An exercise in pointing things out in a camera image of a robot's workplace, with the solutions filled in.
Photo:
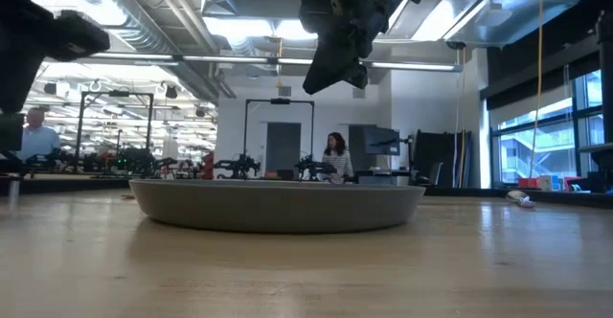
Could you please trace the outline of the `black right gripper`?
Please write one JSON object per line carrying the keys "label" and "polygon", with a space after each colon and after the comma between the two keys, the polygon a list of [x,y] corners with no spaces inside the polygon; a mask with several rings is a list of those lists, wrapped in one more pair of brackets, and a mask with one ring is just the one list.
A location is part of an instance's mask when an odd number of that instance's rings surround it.
{"label": "black right gripper", "polygon": [[318,44],[303,88],[314,95],[339,81],[358,89],[368,70],[358,58],[373,50],[373,40],[388,27],[389,0],[301,0],[299,19]]}

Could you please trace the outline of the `grey round plate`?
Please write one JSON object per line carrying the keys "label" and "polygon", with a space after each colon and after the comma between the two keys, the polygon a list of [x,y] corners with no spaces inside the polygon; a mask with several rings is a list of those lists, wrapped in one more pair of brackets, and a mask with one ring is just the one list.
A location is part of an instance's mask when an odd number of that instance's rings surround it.
{"label": "grey round plate", "polygon": [[266,180],[129,182],[150,219],[169,225],[256,234],[334,234],[408,223],[425,188]]}

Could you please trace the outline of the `black vertical post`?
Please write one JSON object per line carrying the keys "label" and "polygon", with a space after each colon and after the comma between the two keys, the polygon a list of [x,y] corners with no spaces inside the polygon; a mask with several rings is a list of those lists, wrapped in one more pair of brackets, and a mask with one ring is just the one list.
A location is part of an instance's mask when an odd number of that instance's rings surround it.
{"label": "black vertical post", "polygon": [[603,11],[597,24],[602,82],[602,116],[605,146],[600,162],[613,169],[613,10]]}

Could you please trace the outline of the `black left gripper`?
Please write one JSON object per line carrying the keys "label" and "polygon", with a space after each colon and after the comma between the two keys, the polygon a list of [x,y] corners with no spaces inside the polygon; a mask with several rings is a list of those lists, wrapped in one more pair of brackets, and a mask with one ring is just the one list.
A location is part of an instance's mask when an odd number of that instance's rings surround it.
{"label": "black left gripper", "polygon": [[63,10],[52,20],[47,56],[72,61],[110,49],[109,34],[96,21],[80,11]]}

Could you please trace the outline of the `long ceiling light bar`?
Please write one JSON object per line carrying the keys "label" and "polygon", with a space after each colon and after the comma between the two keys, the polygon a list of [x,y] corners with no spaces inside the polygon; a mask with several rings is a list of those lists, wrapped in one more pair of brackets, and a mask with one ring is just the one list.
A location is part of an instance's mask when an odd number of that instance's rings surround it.
{"label": "long ceiling light bar", "polygon": [[[160,54],[136,54],[136,53],[99,53],[91,56],[95,59],[115,59],[133,61],[187,61],[187,62],[210,62],[228,64],[272,64],[272,65],[302,65],[309,66],[310,58],[293,57],[237,57],[222,55],[160,55]],[[462,72],[461,64],[425,63],[425,62],[393,62],[361,60],[360,63],[367,68],[403,71],[427,71],[427,72]]]}

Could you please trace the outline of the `black wall-mounted monitor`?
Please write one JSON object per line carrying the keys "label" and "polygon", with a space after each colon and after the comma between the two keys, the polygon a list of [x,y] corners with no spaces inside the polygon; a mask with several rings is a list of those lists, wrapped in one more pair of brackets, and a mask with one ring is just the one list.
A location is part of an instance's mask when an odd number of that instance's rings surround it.
{"label": "black wall-mounted monitor", "polygon": [[397,130],[375,125],[363,127],[364,148],[371,155],[400,155],[400,136]]}

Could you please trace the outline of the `lavender spoon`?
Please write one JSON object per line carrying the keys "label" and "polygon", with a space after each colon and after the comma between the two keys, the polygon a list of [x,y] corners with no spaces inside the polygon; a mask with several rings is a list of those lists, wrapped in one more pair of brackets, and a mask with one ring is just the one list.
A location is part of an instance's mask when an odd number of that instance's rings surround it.
{"label": "lavender spoon", "polygon": [[531,200],[531,198],[522,191],[509,191],[506,194],[506,199],[511,203],[515,203],[521,208],[532,209],[535,207],[535,203]]}

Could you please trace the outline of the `person at robot station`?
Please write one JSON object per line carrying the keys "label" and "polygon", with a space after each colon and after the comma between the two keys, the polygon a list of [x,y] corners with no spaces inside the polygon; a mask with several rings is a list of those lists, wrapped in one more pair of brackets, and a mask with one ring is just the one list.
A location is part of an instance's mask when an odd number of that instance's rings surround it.
{"label": "person at robot station", "polygon": [[44,112],[33,107],[26,114],[26,123],[22,134],[21,149],[15,153],[22,161],[35,155],[48,155],[60,148],[57,132],[45,126]]}

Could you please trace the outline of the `black metal station frame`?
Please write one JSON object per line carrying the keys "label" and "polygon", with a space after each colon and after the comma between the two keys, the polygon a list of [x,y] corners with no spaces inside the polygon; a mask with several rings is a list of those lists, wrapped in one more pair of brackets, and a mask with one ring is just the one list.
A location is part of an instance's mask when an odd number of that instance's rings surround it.
{"label": "black metal station frame", "polygon": [[287,98],[274,98],[274,99],[269,99],[269,100],[265,100],[265,99],[247,99],[245,100],[245,112],[244,112],[244,125],[243,125],[243,151],[242,154],[244,157],[247,157],[247,140],[248,140],[248,127],[249,127],[249,115],[250,115],[250,111],[249,111],[249,104],[251,102],[263,102],[263,103],[270,103],[273,105],[289,105],[289,104],[297,104],[297,103],[303,103],[303,104],[308,104],[311,108],[311,117],[310,117],[310,151],[309,153],[306,154],[306,159],[307,162],[312,162],[313,159],[313,145],[314,145],[314,116],[315,116],[315,102],[314,101],[299,101],[299,100],[291,100],[291,99],[287,99]]}
{"label": "black metal station frame", "polygon": [[79,102],[79,117],[78,117],[78,131],[77,131],[77,138],[76,138],[76,149],[75,149],[73,161],[71,163],[73,167],[73,174],[77,174],[79,172],[79,159],[80,159],[80,152],[81,152],[81,140],[82,140],[82,135],[83,135],[84,112],[91,104],[96,102],[97,99],[101,96],[109,96],[109,97],[114,97],[114,98],[129,98],[130,96],[148,97],[149,103],[146,104],[146,108],[148,109],[148,123],[147,123],[145,150],[147,153],[150,153],[152,117],[153,117],[153,105],[154,105],[154,94],[153,93],[130,92],[128,90],[120,90],[120,89],[114,89],[114,90],[105,91],[105,92],[94,92],[91,90],[82,91],[80,93],[80,102]]}

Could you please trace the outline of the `black standing panel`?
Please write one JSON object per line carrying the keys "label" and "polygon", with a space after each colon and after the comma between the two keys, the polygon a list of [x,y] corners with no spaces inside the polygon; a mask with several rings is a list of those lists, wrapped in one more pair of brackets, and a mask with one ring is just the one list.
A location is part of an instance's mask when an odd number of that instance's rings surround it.
{"label": "black standing panel", "polygon": [[413,169],[429,175],[441,163],[438,185],[467,188],[470,184],[473,136],[471,131],[456,134],[417,131],[412,150]]}

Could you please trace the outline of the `person by grey door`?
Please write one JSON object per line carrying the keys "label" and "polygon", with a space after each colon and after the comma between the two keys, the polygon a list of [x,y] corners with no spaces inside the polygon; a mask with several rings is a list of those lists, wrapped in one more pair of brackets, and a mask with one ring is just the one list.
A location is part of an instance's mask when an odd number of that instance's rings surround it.
{"label": "person by grey door", "polygon": [[344,184],[354,176],[351,154],[345,139],[339,132],[329,134],[322,162],[336,169],[336,172],[325,175],[326,180],[331,184]]}

